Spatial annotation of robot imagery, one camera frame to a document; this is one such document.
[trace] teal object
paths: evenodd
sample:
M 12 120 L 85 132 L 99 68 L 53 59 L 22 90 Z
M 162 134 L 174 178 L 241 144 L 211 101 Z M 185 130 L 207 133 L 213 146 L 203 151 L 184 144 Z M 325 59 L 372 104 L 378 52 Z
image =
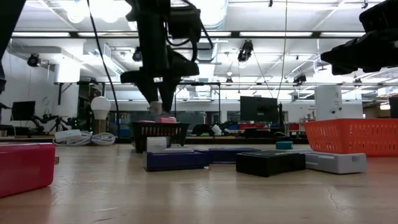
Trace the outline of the teal object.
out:
M 276 149 L 290 150 L 293 149 L 292 141 L 277 142 Z

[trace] table surface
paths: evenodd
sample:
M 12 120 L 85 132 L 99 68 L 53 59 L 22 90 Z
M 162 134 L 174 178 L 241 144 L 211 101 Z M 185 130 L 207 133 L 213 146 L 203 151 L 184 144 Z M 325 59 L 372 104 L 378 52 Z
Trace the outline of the table surface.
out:
M 265 178 L 234 165 L 146 172 L 131 149 L 57 148 L 53 184 L 0 199 L 0 223 L 398 222 L 398 158 L 369 158 L 366 174 L 303 170 Z

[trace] orange basket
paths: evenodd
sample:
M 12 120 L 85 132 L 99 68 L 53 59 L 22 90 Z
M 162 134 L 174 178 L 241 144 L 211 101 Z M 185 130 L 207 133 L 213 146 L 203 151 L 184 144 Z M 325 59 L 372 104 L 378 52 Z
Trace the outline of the orange basket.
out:
M 398 156 L 398 119 L 334 119 L 304 123 L 318 152 Z

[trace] black basket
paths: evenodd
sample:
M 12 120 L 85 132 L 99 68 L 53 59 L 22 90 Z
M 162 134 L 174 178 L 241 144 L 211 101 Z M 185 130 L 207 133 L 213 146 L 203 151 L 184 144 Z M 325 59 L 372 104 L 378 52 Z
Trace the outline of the black basket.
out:
M 131 124 L 137 153 L 147 150 L 147 137 L 170 137 L 172 144 L 185 144 L 189 124 L 142 123 Z

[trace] pink object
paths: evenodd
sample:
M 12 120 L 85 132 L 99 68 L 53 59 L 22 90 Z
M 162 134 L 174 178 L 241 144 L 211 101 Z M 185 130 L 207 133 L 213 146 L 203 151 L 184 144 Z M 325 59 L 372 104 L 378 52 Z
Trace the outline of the pink object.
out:
M 54 165 L 52 143 L 0 144 L 0 197 L 50 185 Z
M 167 123 L 167 124 L 175 124 L 177 123 L 177 119 L 174 117 L 157 117 L 155 119 L 156 123 Z

